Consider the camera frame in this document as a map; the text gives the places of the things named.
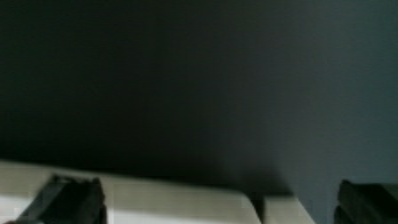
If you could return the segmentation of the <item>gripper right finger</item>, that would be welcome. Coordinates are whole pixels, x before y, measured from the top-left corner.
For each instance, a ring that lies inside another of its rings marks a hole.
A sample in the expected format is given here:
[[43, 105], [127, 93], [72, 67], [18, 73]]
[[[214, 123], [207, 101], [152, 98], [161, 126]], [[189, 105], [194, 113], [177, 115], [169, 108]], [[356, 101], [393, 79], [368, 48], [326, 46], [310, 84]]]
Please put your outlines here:
[[342, 181], [335, 224], [398, 224], [398, 184]]

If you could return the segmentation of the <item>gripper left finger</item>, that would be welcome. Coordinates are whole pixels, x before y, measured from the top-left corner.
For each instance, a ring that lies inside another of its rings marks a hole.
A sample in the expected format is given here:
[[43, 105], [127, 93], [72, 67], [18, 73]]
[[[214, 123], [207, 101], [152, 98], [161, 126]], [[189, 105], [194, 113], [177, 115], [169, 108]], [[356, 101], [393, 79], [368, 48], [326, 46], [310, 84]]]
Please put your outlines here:
[[54, 175], [17, 224], [109, 224], [102, 181]]

